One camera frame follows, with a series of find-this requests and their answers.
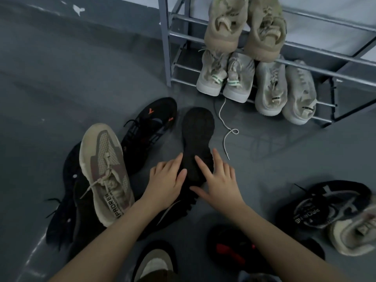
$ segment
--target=gray sneaker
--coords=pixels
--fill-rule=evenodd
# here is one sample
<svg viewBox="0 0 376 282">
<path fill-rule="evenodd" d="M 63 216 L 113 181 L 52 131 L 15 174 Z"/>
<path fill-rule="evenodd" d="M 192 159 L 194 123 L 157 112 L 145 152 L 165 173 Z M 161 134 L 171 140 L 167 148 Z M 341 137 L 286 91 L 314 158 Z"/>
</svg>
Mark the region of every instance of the gray sneaker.
<svg viewBox="0 0 376 282">
<path fill-rule="evenodd" d="M 92 190 L 97 217 L 109 227 L 135 202 L 123 149 L 109 126 L 98 123 L 86 131 L 81 142 L 80 166 L 90 183 L 85 194 Z"/>
</svg>

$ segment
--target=person's left hand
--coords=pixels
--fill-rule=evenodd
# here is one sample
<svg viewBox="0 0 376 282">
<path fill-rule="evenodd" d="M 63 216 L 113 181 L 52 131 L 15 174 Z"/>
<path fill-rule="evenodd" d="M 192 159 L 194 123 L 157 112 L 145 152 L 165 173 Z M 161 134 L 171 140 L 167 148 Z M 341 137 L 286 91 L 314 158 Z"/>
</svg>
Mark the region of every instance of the person's left hand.
<svg viewBox="0 0 376 282">
<path fill-rule="evenodd" d="M 183 153 L 180 153 L 175 159 L 160 162 L 150 169 L 149 183 L 141 199 L 157 212 L 170 207 L 180 194 L 187 175 L 187 169 L 177 175 L 182 158 Z"/>
</svg>

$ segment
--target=finger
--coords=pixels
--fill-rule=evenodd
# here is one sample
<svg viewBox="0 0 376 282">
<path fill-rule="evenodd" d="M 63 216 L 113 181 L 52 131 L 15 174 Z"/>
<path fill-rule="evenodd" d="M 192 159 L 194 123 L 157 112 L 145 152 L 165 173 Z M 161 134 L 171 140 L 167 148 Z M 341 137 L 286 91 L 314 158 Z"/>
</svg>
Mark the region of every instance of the finger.
<svg viewBox="0 0 376 282">
<path fill-rule="evenodd" d="M 180 165 L 182 163 L 182 159 L 183 159 L 183 153 L 179 153 L 179 155 L 175 158 L 175 160 L 172 162 L 172 165 L 171 165 L 171 168 L 170 170 L 172 172 L 174 172 L 175 174 L 177 174 L 177 172 L 179 171 L 179 168 L 180 168 Z"/>
<path fill-rule="evenodd" d="M 206 193 L 202 188 L 197 186 L 191 186 L 190 190 L 195 192 L 199 197 L 201 197 L 210 204 L 210 195 Z"/>
<path fill-rule="evenodd" d="M 215 164 L 215 173 L 224 174 L 223 161 L 216 148 L 213 148 L 213 160 Z"/>
<path fill-rule="evenodd" d="M 230 177 L 232 180 L 236 180 L 235 169 L 233 167 L 230 167 Z"/>
<path fill-rule="evenodd" d="M 163 167 L 166 165 L 166 161 L 163 161 L 163 162 L 159 162 L 156 166 L 156 170 L 155 170 L 155 173 L 159 173 Z"/>
<path fill-rule="evenodd" d="M 230 175 L 230 166 L 228 163 L 223 163 L 223 171 L 224 171 L 224 175 L 228 176 L 228 177 L 231 177 Z"/>
<path fill-rule="evenodd" d="M 166 163 L 166 165 L 163 167 L 163 170 L 166 170 L 166 171 L 170 170 L 171 165 L 172 165 L 172 163 L 174 162 L 174 160 L 175 160 L 175 159 L 171 159 L 170 161 L 168 161 L 168 162 Z"/>
<path fill-rule="evenodd" d="M 155 170 L 156 170 L 156 166 L 150 169 L 150 178 L 152 178 L 155 175 Z"/>
<path fill-rule="evenodd" d="M 186 176 L 187 176 L 187 169 L 183 169 L 182 171 L 180 171 L 179 175 L 176 177 L 175 188 L 181 190 Z"/>
<path fill-rule="evenodd" d="M 196 160 L 197 165 L 199 166 L 202 174 L 204 174 L 206 180 L 211 178 L 213 176 L 213 174 L 211 173 L 209 167 L 205 164 L 205 162 L 202 161 L 202 159 L 200 157 L 198 157 L 197 155 L 194 157 L 194 159 Z"/>
</svg>

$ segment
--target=shoe rack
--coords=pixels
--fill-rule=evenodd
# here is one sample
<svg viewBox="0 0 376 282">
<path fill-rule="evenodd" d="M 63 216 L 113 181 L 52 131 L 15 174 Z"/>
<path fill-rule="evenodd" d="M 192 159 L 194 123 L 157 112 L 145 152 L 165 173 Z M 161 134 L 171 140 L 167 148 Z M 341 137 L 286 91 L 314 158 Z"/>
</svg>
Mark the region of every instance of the shoe rack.
<svg viewBox="0 0 376 282">
<path fill-rule="evenodd" d="M 198 38 L 198 37 L 193 37 L 193 36 L 190 36 L 188 34 L 190 23 L 208 25 L 208 22 L 201 20 L 201 19 L 195 19 L 195 18 L 190 17 L 191 0 L 177 0 L 175 6 L 173 7 L 173 9 L 171 11 L 171 13 L 169 13 L 169 11 L 168 11 L 167 0 L 158 0 L 158 3 L 159 3 L 160 18 L 161 18 L 161 31 L 162 31 L 162 42 L 163 42 L 163 53 L 164 53 L 167 86 L 171 87 L 172 82 L 176 82 L 176 83 L 181 83 L 181 84 L 185 84 L 185 85 L 195 87 L 196 85 L 194 83 L 189 83 L 189 82 L 174 78 L 173 75 L 174 75 L 175 69 L 186 69 L 186 70 L 191 70 L 191 71 L 195 71 L 197 73 L 200 73 L 200 70 L 198 70 L 198 69 L 178 64 L 178 60 L 179 60 L 179 57 L 181 55 L 182 50 L 184 48 L 186 48 L 188 41 L 197 42 L 197 43 L 201 43 L 201 44 L 204 45 L 203 39 Z M 185 4 L 184 15 L 178 14 L 178 12 L 181 9 L 183 4 Z M 325 15 L 314 14 L 314 13 L 311 13 L 311 12 L 306 12 L 306 11 L 292 9 L 292 8 L 283 8 L 283 11 L 288 13 L 288 14 L 295 14 L 295 15 L 299 15 L 299 16 L 303 16 L 303 17 L 307 17 L 307 18 L 321 20 L 321 21 L 328 22 L 328 23 L 343 25 L 345 27 L 350 27 L 350 28 L 354 28 L 354 29 L 358 29 L 358 30 L 376 33 L 376 27 L 371 27 L 369 25 L 364 25 L 364 24 L 360 24 L 360 23 L 352 23 L 352 22 L 348 22 L 348 21 L 345 21 L 345 20 L 342 20 L 342 19 L 331 18 L 331 17 L 325 16 Z M 174 31 L 171 30 L 172 23 L 176 19 L 180 19 L 180 20 L 183 20 L 185 22 L 184 28 L 183 28 L 183 33 L 174 32 Z M 180 48 L 178 49 L 178 51 L 176 53 L 176 56 L 174 56 L 173 58 L 171 56 L 171 49 L 170 49 L 170 36 L 174 36 L 174 37 L 178 37 L 178 38 L 186 40 L 186 42 L 180 46 Z M 308 52 L 316 52 L 316 53 L 323 54 L 323 55 L 326 55 L 326 56 L 335 57 L 335 58 L 347 61 L 348 64 L 352 62 L 352 63 L 359 63 L 359 64 L 363 64 L 363 65 L 376 67 L 376 62 L 368 61 L 368 60 L 364 60 L 364 59 L 360 58 L 360 56 L 365 53 L 365 52 L 361 53 L 361 51 L 359 51 L 359 53 L 357 53 L 356 57 L 351 57 L 351 56 L 348 56 L 348 55 L 345 55 L 345 54 L 330 52 L 328 50 L 310 47 L 310 46 L 307 46 L 307 45 L 301 45 L 301 44 L 294 43 L 294 42 L 286 41 L 284 45 L 294 47 L 294 48 L 299 48 L 299 49 L 302 49 L 302 50 L 305 50 L 305 51 L 308 51 Z M 376 45 L 376 41 L 373 42 L 370 45 L 371 47 L 368 47 L 368 50 L 371 49 L 375 45 Z M 285 64 L 285 65 L 295 66 L 295 67 L 305 69 L 305 70 L 308 70 L 308 71 L 311 71 L 311 72 L 315 72 L 315 73 L 318 73 L 318 74 L 329 76 L 329 83 L 331 85 L 331 91 L 330 91 L 330 93 L 331 93 L 331 95 L 330 95 L 331 103 L 325 103 L 325 102 L 318 101 L 317 104 L 326 106 L 327 108 L 330 108 L 331 109 L 331 118 L 325 119 L 325 118 L 320 118 L 320 117 L 316 117 L 316 116 L 313 117 L 313 119 L 322 123 L 320 125 L 322 128 L 329 127 L 332 124 L 334 124 L 334 123 L 336 123 L 340 120 L 343 120 L 347 117 L 350 117 L 350 116 L 352 116 L 356 113 L 365 112 L 365 111 L 376 108 L 376 99 L 375 99 L 375 100 L 372 100 L 372 101 L 370 101 L 370 102 L 368 102 L 368 103 L 366 103 L 366 104 L 364 104 L 364 105 L 362 105 L 358 108 L 353 109 L 352 111 L 350 111 L 350 112 L 348 112 L 348 113 L 346 113 L 346 114 L 344 114 L 340 117 L 336 117 L 335 116 L 336 115 L 336 108 L 338 107 L 338 103 L 337 103 L 337 99 L 338 99 L 337 93 L 338 92 L 337 92 L 337 89 L 334 85 L 333 79 L 335 79 L 335 80 L 336 79 L 348 80 L 348 81 L 352 81 L 352 82 L 355 82 L 355 83 L 359 83 L 359 84 L 363 84 L 363 85 L 369 85 L 369 86 L 373 86 L 373 87 L 376 87 L 376 82 L 371 82 L 371 81 L 368 81 L 368 80 L 365 80 L 365 79 L 352 77 L 352 76 L 349 76 L 349 75 L 341 74 L 339 72 L 333 72 L 333 71 L 330 71 L 330 70 L 325 70 L 325 69 L 321 69 L 321 68 L 317 68 L 317 67 L 313 67 L 313 66 L 301 65 L 301 64 L 295 63 L 293 61 L 289 61 L 289 60 L 277 59 L 276 62 Z M 254 101 L 252 101 L 251 99 L 248 99 L 247 102 L 254 103 Z"/>
</svg>

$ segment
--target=concrete floor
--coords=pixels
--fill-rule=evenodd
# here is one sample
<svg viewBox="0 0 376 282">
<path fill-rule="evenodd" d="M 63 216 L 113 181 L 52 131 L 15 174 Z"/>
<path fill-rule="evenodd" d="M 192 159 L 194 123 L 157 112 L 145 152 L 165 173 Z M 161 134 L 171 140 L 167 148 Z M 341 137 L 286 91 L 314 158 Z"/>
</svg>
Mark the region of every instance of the concrete floor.
<svg viewBox="0 0 376 282">
<path fill-rule="evenodd" d="M 136 34 L 92 25 L 25 22 L 0 17 L 0 156 L 3 196 L 0 204 L 0 272 L 6 281 L 44 281 L 64 264 L 67 250 L 45 244 L 46 215 L 63 197 L 62 166 L 70 149 L 93 123 L 109 124 L 122 137 L 123 124 L 148 103 L 172 96 L 180 120 L 192 106 L 215 114 L 223 97 L 212 98 L 190 86 L 164 82 L 162 46 Z M 188 75 L 194 81 L 197 75 Z M 354 180 L 376 191 L 374 158 L 376 113 L 369 112 L 321 130 L 314 122 L 294 126 L 283 117 L 266 118 L 251 104 L 228 101 L 222 117 L 240 130 L 229 135 L 227 150 L 242 196 L 263 217 L 301 191 L 323 180 Z M 227 130 L 215 116 L 210 147 L 222 148 Z M 179 123 L 153 149 L 144 169 L 131 178 L 135 195 L 148 181 L 148 170 L 182 151 Z M 226 220 L 199 201 L 186 218 L 136 243 L 119 281 L 129 281 L 134 264 L 150 241 L 164 239 L 176 249 L 180 274 L 187 281 L 234 281 L 206 254 L 210 227 Z M 354 281 L 374 281 L 376 251 L 358 258 L 338 254 L 319 237 L 327 261 Z"/>
</svg>

